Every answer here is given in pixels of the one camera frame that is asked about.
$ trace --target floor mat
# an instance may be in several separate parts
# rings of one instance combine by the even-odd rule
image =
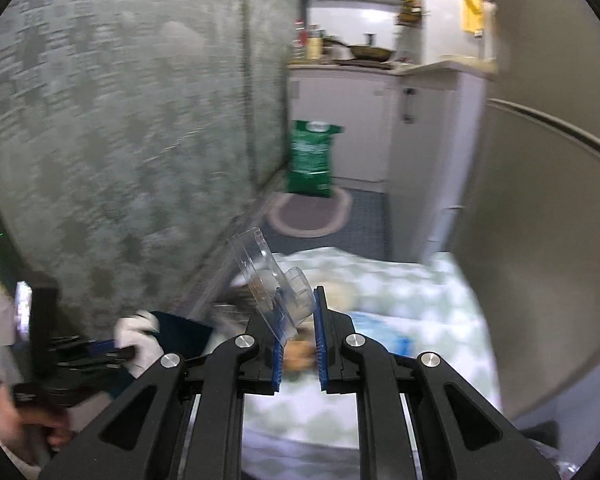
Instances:
[[[294,238],[276,232],[267,221],[260,225],[273,253],[291,254],[318,247],[337,247],[374,260],[389,259],[385,195],[348,189],[353,202],[349,221],[338,232],[319,238]]]
[[[328,198],[278,193],[267,213],[267,221],[282,235],[320,238],[336,233],[347,224],[351,202],[350,193],[335,186]]]

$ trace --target kitchen counter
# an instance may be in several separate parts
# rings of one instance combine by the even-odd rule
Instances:
[[[365,66],[343,66],[336,64],[290,64],[289,70],[325,70],[334,72],[362,72],[371,74],[386,74],[393,76],[416,75],[432,72],[465,72],[476,77],[492,79],[497,72],[495,63],[474,59],[453,57],[426,65],[396,64],[392,70],[368,68]]]

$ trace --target wall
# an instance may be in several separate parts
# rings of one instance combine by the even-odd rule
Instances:
[[[434,63],[445,54],[480,55],[480,40],[461,27],[462,0],[423,0],[422,63]]]
[[[491,57],[490,35],[481,45],[483,40],[462,31],[461,4],[462,0],[423,0],[426,14],[419,29],[394,25],[399,4],[310,0],[308,23],[316,23],[350,44],[365,43],[365,33],[375,33],[378,46],[404,52],[416,63],[434,63],[445,54]]]
[[[310,0],[308,23],[324,28],[348,44],[366,44],[366,33],[376,35],[376,46],[395,49],[403,27],[395,25],[398,0]]]
[[[280,168],[286,120],[286,62],[296,36],[299,0],[249,0],[253,130],[259,184]]]
[[[13,0],[0,17],[0,210],[90,335],[170,308],[282,163],[298,4],[261,2],[277,34],[254,32],[246,64],[243,0]]]

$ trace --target white cabinet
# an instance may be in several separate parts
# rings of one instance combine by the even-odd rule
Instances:
[[[405,76],[389,152],[392,260],[443,250],[472,163],[485,81],[448,71]]]
[[[288,81],[290,119],[344,127],[331,146],[331,174],[336,184],[384,190],[395,80],[382,73],[344,70],[292,73]]]

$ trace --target blue package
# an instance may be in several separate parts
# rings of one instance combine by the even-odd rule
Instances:
[[[389,352],[411,356],[411,339],[389,326],[380,317],[365,312],[347,312],[356,332],[375,339]]]

